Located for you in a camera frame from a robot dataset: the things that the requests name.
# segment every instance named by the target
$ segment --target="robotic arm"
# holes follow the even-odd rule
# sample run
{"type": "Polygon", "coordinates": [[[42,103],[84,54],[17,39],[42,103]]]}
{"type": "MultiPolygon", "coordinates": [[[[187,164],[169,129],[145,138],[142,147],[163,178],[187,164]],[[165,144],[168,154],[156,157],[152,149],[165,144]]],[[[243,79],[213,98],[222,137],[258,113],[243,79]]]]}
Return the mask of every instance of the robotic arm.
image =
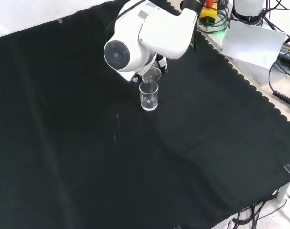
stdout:
{"type": "MultiPolygon", "coordinates": [[[[139,1],[126,3],[120,14],[139,1]]],[[[132,8],[115,23],[115,33],[104,47],[106,62],[128,81],[154,65],[167,70],[166,58],[178,59],[189,47],[201,1],[185,0],[180,16],[147,0],[132,8]]]]}

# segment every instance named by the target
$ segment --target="white floor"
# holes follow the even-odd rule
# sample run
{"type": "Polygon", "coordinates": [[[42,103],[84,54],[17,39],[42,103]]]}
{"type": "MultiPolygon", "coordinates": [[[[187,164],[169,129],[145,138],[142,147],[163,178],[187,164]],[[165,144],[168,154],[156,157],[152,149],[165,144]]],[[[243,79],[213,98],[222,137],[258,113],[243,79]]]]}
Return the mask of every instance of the white floor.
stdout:
{"type": "MultiPolygon", "coordinates": [[[[180,10],[179,5],[181,0],[168,0],[168,2],[171,3],[175,7],[175,9],[180,10]]],[[[287,199],[286,205],[276,211],[275,213],[264,217],[258,221],[257,229],[290,229],[290,199],[287,199]]],[[[265,206],[263,207],[260,216],[265,216],[266,214],[269,214],[273,211],[275,211],[277,208],[282,206],[285,202],[285,200],[279,204],[276,199],[268,201],[265,206]]],[[[250,216],[250,210],[247,210],[243,214],[241,214],[240,219],[246,219],[250,216]]],[[[241,225],[239,229],[250,229],[251,223],[247,225],[241,225]]]]}

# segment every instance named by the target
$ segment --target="black cloth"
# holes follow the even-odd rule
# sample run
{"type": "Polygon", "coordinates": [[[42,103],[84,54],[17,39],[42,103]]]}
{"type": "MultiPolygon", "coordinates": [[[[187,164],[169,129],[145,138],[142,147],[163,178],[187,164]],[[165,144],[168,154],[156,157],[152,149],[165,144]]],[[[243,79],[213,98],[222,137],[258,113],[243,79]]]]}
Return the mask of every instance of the black cloth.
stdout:
{"type": "Polygon", "coordinates": [[[290,123],[200,34],[142,110],[103,57],[123,4],[0,38],[0,229],[208,229],[290,181],[290,123]]]}

